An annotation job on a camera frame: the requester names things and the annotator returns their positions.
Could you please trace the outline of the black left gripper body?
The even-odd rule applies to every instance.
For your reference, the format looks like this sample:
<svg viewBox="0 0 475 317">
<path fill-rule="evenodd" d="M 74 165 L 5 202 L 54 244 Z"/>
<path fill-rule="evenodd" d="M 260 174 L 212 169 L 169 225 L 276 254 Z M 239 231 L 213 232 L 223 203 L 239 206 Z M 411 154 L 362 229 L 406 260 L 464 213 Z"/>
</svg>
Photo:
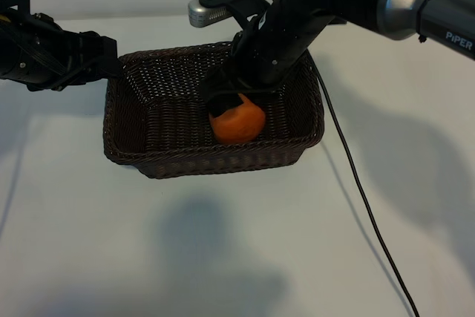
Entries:
<svg viewBox="0 0 475 317">
<path fill-rule="evenodd" d="M 13 8 L 1 11 L 1 78 L 31 91 L 75 85 L 82 70 L 80 33 L 51 18 L 36 19 Z"/>
</svg>

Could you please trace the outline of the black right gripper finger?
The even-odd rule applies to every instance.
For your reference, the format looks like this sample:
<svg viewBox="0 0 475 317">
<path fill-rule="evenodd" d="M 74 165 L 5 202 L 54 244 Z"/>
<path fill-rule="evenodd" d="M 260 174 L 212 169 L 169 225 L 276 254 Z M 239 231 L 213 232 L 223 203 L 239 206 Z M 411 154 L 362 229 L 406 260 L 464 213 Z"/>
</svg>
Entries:
<svg viewBox="0 0 475 317">
<path fill-rule="evenodd" d="M 214 66 L 207 70 L 202 80 L 202 99 L 210 114 L 224 114 L 243 104 L 237 89 L 237 75 L 225 66 Z"/>
<path fill-rule="evenodd" d="M 244 96 L 260 108 L 267 108 L 275 102 L 273 93 L 245 93 Z"/>
</svg>

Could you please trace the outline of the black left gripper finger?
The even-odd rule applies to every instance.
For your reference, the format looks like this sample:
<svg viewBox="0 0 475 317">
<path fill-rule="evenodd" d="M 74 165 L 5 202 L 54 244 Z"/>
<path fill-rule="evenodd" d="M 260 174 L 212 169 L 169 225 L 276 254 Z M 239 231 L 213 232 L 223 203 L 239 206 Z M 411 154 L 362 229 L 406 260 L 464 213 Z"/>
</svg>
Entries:
<svg viewBox="0 0 475 317">
<path fill-rule="evenodd" d="M 81 32 L 79 58 L 82 61 L 117 60 L 117 41 L 94 31 Z"/>
<path fill-rule="evenodd" d="M 118 58 L 101 56 L 85 65 L 81 72 L 81 82 L 95 82 L 101 79 L 117 78 L 121 74 Z"/>
</svg>

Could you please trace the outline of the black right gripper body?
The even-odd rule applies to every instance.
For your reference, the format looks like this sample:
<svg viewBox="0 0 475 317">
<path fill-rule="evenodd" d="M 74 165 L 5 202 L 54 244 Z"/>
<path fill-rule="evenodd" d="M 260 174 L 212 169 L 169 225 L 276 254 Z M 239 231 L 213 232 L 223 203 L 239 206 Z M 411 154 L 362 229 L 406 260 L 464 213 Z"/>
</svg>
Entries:
<svg viewBox="0 0 475 317">
<path fill-rule="evenodd" d="M 232 40 L 230 66 L 243 85 L 252 90 L 273 91 L 288 76 L 293 58 L 277 36 L 240 31 Z"/>
</svg>

